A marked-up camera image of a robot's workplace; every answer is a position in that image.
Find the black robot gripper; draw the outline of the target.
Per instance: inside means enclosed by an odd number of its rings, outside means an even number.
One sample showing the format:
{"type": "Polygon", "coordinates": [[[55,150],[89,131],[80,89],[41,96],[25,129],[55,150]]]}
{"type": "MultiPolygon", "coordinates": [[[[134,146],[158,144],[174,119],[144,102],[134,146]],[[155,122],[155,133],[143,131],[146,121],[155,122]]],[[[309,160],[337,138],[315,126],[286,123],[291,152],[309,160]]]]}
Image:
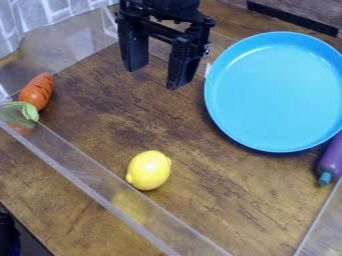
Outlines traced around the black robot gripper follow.
{"type": "Polygon", "coordinates": [[[215,21],[199,11],[199,3],[200,0],[119,0],[115,21],[124,66],[134,72],[148,64],[148,37],[172,43],[170,90],[192,81],[210,52],[208,34],[215,21]]]}

